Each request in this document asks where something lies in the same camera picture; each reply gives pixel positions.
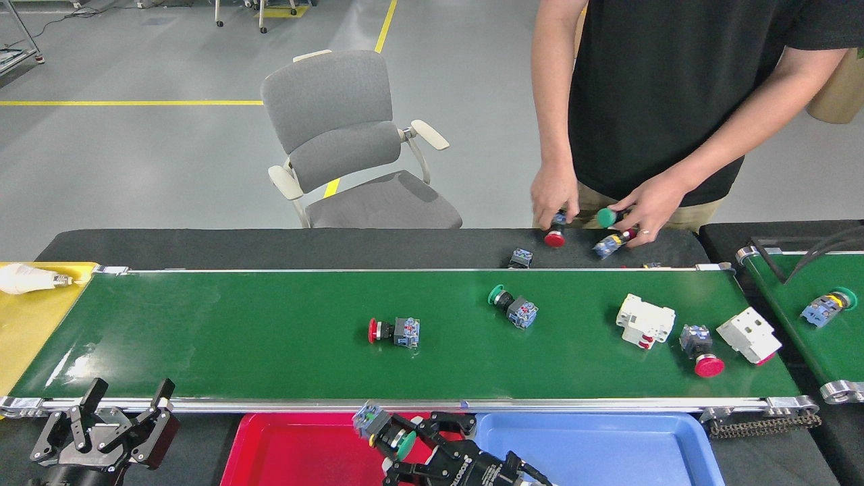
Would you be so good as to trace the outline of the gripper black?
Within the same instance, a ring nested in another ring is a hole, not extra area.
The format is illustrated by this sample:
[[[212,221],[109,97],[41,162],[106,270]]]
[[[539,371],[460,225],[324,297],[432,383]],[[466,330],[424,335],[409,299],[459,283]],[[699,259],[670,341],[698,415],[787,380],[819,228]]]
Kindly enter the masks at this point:
[[[504,459],[479,449],[475,442],[456,442],[456,452],[445,452],[445,443],[472,439],[477,427],[474,413],[431,413],[419,423],[398,414],[395,424],[416,436],[429,449],[425,462],[393,462],[383,459],[383,485],[549,485],[542,472],[512,450]]]
[[[30,453],[47,471],[31,485],[121,485],[129,459],[151,470],[161,466],[180,428],[170,402],[176,385],[164,379],[148,408],[114,431],[111,445],[121,445],[124,454],[100,450],[109,424],[98,409],[108,387],[93,379],[78,405],[51,413]]]

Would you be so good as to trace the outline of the person's right hand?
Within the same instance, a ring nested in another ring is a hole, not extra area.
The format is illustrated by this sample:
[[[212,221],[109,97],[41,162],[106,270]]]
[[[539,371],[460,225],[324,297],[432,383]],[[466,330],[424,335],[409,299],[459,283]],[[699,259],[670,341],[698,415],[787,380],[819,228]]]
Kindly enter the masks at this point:
[[[564,221],[571,223],[580,212],[579,191],[573,161],[568,157],[542,160],[530,189],[534,224],[549,230],[552,219],[564,210]]]

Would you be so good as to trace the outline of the person's left hand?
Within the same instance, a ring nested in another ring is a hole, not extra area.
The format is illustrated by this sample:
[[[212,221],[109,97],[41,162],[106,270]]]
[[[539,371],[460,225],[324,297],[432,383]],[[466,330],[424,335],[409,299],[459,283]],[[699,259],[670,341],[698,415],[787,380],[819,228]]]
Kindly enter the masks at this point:
[[[627,247],[646,245],[656,240],[659,231],[679,208],[683,196],[693,190],[692,181],[676,170],[666,170],[639,185],[636,190],[608,206],[611,211],[629,209],[626,218],[614,225],[615,230],[637,229]]]

